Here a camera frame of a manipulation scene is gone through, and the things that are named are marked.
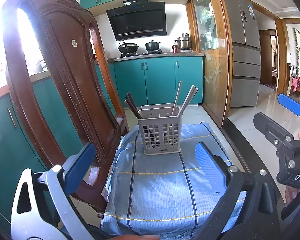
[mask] dark chopsticks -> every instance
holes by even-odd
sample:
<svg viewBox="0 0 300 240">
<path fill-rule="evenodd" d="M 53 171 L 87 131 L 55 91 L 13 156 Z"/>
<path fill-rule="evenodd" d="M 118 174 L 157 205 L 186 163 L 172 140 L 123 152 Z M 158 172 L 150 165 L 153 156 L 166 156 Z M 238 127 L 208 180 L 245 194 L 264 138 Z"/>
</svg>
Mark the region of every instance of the dark chopsticks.
<svg viewBox="0 0 300 240">
<path fill-rule="evenodd" d="M 128 93 L 128 96 L 125 96 L 125 99 L 126 100 L 124 101 L 124 103 L 131 110 L 131 112 L 137 117 L 137 119 L 142 119 L 130 93 Z"/>
</svg>

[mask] wooden chair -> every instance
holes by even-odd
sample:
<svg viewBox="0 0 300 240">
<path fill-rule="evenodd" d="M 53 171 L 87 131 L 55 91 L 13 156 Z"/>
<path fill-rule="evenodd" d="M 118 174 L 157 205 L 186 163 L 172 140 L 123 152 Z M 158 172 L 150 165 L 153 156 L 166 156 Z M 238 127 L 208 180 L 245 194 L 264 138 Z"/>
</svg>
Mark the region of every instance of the wooden chair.
<svg viewBox="0 0 300 240">
<path fill-rule="evenodd" d="M 43 58 L 83 144 L 96 146 L 93 166 L 99 167 L 94 183 L 81 183 L 76 198 L 104 212 L 101 196 L 121 135 L 128 132 L 122 105 L 93 15 L 75 0 L 6 0 L 2 8 L 7 82 L 22 125 L 40 158 L 50 168 L 66 158 L 51 133 L 35 98 L 18 31 L 17 9 L 32 24 Z M 90 32 L 114 117 L 98 82 L 90 46 Z"/>
</svg>

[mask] gray plastic basket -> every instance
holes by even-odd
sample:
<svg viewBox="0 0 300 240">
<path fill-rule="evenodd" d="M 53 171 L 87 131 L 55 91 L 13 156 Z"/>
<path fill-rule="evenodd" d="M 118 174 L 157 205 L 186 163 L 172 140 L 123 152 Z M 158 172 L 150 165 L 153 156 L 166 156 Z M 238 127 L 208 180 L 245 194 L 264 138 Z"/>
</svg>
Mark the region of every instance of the gray plastic basket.
<svg viewBox="0 0 300 240">
<path fill-rule="evenodd" d="M 139 129 L 146 155 L 180 152 L 182 116 L 171 116 L 172 104 L 142 106 Z"/>
</svg>

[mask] red bottle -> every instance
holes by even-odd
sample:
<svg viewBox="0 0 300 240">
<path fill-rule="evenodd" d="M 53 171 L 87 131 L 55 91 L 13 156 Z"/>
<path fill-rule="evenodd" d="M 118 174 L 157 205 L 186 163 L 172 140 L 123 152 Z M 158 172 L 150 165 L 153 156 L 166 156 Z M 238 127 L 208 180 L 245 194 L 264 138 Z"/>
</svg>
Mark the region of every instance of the red bottle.
<svg viewBox="0 0 300 240">
<path fill-rule="evenodd" d="M 172 46 L 172 53 L 178 53 L 178 47 L 177 47 L 176 43 L 174 43 Z"/>
</svg>

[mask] blue gripper pad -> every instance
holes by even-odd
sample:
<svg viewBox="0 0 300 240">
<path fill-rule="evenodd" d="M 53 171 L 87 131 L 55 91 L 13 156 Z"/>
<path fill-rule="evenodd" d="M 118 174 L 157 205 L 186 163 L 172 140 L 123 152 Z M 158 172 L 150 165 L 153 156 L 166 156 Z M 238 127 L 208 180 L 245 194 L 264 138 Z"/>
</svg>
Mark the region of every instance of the blue gripper pad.
<svg viewBox="0 0 300 240">
<path fill-rule="evenodd" d="M 295 115 L 300 116 L 300 103 L 296 102 L 295 100 L 284 94 L 278 95 L 278 102 L 280 105 L 289 109 Z"/>
<path fill-rule="evenodd" d="M 195 157 L 215 192 L 224 195 L 226 191 L 226 176 L 212 157 L 212 153 L 203 142 L 195 146 Z"/>
<path fill-rule="evenodd" d="M 86 143 L 78 154 L 70 156 L 62 165 L 66 195 L 77 191 L 95 156 L 95 146 L 92 143 Z"/>
</svg>

